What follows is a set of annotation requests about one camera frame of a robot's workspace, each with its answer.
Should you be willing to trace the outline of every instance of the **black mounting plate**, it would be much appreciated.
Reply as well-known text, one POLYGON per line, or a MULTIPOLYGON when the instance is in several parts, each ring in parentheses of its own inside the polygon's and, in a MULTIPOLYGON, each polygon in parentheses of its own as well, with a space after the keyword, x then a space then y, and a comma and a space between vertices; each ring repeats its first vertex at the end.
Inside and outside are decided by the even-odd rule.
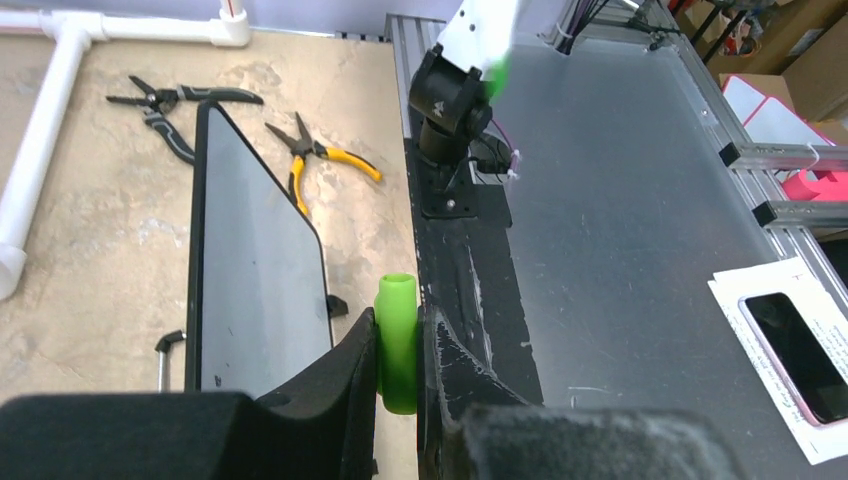
POLYGON ((453 173, 439 169, 446 166, 437 166, 428 160, 418 149, 418 136, 421 133, 421 125, 424 116, 414 108, 409 108, 409 122, 412 125, 412 139, 405 138, 403 148, 406 152, 407 165, 414 165, 417 180, 419 198, 421 199, 421 214, 427 218, 469 218, 476 217, 478 213, 477 192, 474 189, 474 180, 471 178, 471 168, 468 158, 459 162, 453 173))

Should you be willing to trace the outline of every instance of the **countertop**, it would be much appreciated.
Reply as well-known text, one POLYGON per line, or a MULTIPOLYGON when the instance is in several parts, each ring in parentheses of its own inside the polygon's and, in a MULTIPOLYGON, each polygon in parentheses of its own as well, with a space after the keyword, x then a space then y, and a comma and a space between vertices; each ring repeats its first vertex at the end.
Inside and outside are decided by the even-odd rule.
MULTIPOLYGON (((38 37, 0 37, 0 180, 15 158, 53 49, 38 37)), ((291 156, 263 125, 294 129, 295 110, 316 140, 356 152, 384 174, 328 162, 307 167, 304 191, 323 246, 330 293, 351 314, 370 305, 382 274, 415 273, 398 89, 391 45, 256 33, 243 50, 112 42, 86 54, 53 154, 15 295, 0 304, 0 401, 34 392, 153 391, 164 333, 185 328, 191 167, 148 129, 140 111, 108 104, 136 95, 127 75, 155 87, 232 86, 265 106, 225 104, 275 175, 291 156)), ((196 107, 169 115, 194 144, 196 107)), ((182 388, 184 350, 171 356, 182 388)), ((413 478, 415 418, 378 400, 380 476, 413 478)))

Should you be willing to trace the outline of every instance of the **smartphone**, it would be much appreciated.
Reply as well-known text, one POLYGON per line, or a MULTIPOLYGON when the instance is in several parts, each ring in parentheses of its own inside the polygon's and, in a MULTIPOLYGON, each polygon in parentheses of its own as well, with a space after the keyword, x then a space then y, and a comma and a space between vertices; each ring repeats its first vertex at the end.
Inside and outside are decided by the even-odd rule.
POLYGON ((792 300, 770 293, 744 303, 748 323, 804 418, 814 426, 848 418, 848 384, 792 300))

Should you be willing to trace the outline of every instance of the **pliers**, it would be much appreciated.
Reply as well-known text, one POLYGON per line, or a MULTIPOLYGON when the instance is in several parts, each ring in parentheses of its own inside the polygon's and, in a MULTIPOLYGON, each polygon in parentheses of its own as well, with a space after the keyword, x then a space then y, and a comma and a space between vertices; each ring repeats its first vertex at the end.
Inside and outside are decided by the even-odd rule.
POLYGON ((377 183, 383 179, 383 174, 380 173, 374 165, 371 165, 367 160, 359 155, 350 153, 347 150, 342 150, 341 148, 325 147, 313 140, 312 135, 309 134, 309 130, 300 118, 300 114, 295 112, 294 116, 297 120, 297 129, 300 131, 300 139, 298 140, 290 137, 286 132, 271 125, 270 123, 266 122, 265 126, 289 147, 289 150, 291 150, 291 154, 294 157, 291 169, 289 170, 288 190, 289 195, 294 196, 294 198, 292 198, 292 203, 294 203, 303 215, 309 215, 309 208, 307 208, 306 203, 303 202, 303 197, 300 193, 300 180, 303 175, 303 169, 306 167, 306 157, 310 153, 314 153, 325 160, 333 160, 335 162, 353 165, 365 172, 377 183))
POLYGON ((174 128, 171 122, 165 119, 165 114, 173 110, 177 102, 180 100, 195 102, 218 100, 222 102, 255 103, 257 105, 264 103, 259 95, 240 88, 197 88, 179 85, 175 89, 156 89, 135 75, 130 75, 129 78, 135 86, 144 92, 144 98, 109 95, 106 100, 112 103, 141 107, 141 111, 144 113, 144 123, 165 140, 165 143, 180 160, 189 165, 194 165, 194 149, 188 146, 180 132, 174 128))

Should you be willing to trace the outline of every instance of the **black-handled pliers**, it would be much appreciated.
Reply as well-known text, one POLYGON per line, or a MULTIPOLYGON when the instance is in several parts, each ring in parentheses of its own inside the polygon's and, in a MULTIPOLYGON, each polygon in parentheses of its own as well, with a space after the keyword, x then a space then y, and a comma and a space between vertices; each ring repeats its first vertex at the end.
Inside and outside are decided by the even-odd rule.
POLYGON ((165 143, 180 160, 189 165, 194 165, 194 149, 188 146, 180 132, 165 118, 165 115, 174 109, 177 102, 180 100, 195 102, 217 100, 219 102, 255 103, 257 105, 265 103, 259 95, 240 88, 198 88, 179 85, 174 89, 156 89, 135 75, 130 75, 129 78, 144 92, 144 98, 109 95, 106 100, 112 103, 141 107, 141 111, 144 113, 144 123, 165 140, 165 143))

